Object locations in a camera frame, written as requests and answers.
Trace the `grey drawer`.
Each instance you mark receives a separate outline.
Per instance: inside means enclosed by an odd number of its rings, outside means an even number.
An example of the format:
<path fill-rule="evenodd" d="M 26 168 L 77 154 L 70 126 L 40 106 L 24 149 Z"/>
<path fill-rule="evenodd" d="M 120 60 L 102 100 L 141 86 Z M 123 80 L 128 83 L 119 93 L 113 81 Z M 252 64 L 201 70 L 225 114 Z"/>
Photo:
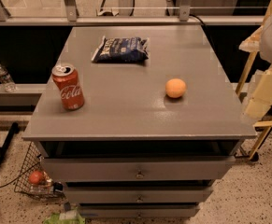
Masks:
<path fill-rule="evenodd" d="M 79 212 L 88 218 L 193 217 L 198 211 L 198 206 L 187 204 L 82 205 L 79 207 Z"/>
<path fill-rule="evenodd" d="M 64 195 L 71 203 L 200 203 L 212 187 L 80 187 L 67 188 Z"/>
<path fill-rule="evenodd" d="M 136 182 L 220 179 L 235 161 L 229 157 L 43 159 L 59 182 Z"/>

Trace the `yellow foam block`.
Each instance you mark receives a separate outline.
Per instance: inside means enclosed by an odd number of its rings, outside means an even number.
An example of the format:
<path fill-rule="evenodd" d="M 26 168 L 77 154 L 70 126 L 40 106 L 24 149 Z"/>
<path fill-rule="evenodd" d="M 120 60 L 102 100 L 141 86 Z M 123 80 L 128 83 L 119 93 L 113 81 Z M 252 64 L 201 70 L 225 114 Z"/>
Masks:
<path fill-rule="evenodd" d="M 272 106 L 272 64 L 265 71 L 257 70 L 248 86 L 243 101 L 243 113 L 261 119 Z"/>

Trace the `middle grey drawer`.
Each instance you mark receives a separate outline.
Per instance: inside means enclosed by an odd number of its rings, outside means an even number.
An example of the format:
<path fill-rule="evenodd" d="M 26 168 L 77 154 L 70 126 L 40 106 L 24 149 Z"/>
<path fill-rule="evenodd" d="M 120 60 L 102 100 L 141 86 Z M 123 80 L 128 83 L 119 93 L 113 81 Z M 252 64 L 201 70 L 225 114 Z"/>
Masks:
<path fill-rule="evenodd" d="M 80 187 L 67 188 L 64 195 L 71 203 L 200 203 L 212 187 Z"/>

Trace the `blue chip bag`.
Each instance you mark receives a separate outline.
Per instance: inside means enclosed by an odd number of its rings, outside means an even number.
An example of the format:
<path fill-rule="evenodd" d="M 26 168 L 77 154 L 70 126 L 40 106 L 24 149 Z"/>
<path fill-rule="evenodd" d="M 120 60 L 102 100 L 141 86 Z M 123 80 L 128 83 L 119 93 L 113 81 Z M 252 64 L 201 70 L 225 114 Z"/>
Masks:
<path fill-rule="evenodd" d="M 93 63 L 141 63 L 149 58 L 148 40 L 138 36 L 102 38 L 95 50 Z"/>

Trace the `grey drawer cabinet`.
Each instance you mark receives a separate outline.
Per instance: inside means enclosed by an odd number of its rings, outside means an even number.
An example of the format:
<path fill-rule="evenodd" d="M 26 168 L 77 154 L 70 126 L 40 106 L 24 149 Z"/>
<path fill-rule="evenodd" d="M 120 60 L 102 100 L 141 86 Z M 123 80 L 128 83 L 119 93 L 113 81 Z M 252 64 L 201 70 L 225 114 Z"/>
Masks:
<path fill-rule="evenodd" d="M 147 39 L 149 58 L 141 63 L 93 63 L 104 36 Z M 41 152 L 41 160 L 235 157 L 240 144 L 255 136 L 199 26 L 77 27 L 60 58 L 77 67 L 85 103 L 76 111 L 67 111 L 57 87 L 53 83 L 46 86 L 24 133 Z M 166 82 L 173 78 L 187 85 L 180 98 L 165 93 Z M 216 180 L 56 182 L 65 191 L 80 187 L 211 187 Z M 79 208 L 200 203 L 72 204 Z"/>

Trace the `top grey drawer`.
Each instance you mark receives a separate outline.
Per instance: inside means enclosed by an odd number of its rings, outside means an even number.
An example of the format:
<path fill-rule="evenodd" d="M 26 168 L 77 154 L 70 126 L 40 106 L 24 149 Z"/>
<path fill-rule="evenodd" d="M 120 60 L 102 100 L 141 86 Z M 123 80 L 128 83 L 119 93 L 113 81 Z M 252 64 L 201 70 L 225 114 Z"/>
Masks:
<path fill-rule="evenodd" d="M 235 161 L 229 157 L 43 159 L 59 182 L 136 182 L 220 179 Z"/>

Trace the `red apple in basket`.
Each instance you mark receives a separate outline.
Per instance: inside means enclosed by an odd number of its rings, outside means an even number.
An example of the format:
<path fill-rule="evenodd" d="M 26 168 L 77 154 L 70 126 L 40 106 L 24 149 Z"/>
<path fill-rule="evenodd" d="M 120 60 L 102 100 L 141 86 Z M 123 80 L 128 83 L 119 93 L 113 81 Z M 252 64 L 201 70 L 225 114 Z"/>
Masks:
<path fill-rule="evenodd" d="M 40 171 L 33 171 L 29 175 L 29 182 L 33 185 L 39 185 L 44 180 L 44 174 Z"/>

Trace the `metal railing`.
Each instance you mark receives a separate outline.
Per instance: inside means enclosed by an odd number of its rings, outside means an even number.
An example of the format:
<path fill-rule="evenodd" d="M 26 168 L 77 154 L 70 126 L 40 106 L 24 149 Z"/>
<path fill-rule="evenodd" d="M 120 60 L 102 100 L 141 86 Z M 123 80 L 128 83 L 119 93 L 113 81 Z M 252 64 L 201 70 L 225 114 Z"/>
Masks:
<path fill-rule="evenodd" d="M 265 0 L 0 0 L 0 25 L 65 26 L 107 22 L 258 23 Z"/>

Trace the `orange fruit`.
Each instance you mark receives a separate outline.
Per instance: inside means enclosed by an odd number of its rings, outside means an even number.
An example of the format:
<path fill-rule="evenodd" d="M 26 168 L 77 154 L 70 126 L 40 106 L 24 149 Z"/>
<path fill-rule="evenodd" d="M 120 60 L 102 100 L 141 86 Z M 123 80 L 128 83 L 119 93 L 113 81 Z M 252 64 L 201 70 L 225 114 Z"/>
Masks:
<path fill-rule="evenodd" d="M 166 82 L 165 93 L 170 98 L 180 98 L 187 89 L 186 83 L 179 78 L 173 78 Z"/>

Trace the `bottom grey drawer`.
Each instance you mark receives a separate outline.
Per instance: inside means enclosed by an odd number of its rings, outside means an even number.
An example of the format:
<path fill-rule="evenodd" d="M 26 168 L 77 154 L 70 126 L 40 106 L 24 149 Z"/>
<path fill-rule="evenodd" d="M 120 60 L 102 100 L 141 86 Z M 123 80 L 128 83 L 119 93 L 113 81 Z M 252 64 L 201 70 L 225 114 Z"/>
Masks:
<path fill-rule="evenodd" d="M 187 204 L 82 205 L 79 207 L 79 212 L 88 218 L 193 217 L 198 211 L 198 206 Z"/>

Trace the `red cola can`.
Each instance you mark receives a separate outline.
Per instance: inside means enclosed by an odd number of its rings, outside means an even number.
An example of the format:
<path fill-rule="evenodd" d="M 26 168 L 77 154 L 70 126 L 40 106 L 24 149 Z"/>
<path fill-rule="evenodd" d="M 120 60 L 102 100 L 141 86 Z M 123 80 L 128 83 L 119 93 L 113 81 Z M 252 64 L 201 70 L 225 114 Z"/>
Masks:
<path fill-rule="evenodd" d="M 52 68 L 51 75 L 59 89 L 64 109 L 81 108 L 84 105 L 84 96 L 77 69 L 71 63 L 58 63 Z"/>

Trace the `green wipes packet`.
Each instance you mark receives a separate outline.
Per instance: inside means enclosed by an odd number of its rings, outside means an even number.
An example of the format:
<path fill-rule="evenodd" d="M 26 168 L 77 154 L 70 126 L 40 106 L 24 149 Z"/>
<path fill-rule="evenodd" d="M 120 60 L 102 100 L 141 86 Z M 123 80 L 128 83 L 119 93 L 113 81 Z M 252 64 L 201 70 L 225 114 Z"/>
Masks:
<path fill-rule="evenodd" d="M 53 213 L 44 220 L 43 224 L 85 224 L 85 219 L 77 210 L 70 210 L 63 213 Z"/>

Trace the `clear plastic water bottle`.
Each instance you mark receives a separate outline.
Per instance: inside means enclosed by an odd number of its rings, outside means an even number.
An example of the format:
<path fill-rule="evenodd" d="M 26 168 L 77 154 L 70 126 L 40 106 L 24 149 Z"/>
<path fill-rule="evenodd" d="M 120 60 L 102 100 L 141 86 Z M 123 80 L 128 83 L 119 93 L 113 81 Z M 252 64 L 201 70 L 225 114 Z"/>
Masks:
<path fill-rule="evenodd" d="M 4 85 L 6 92 L 14 92 L 16 90 L 15 82 L 2 64 L 0 64 L 0 82 Z"/>

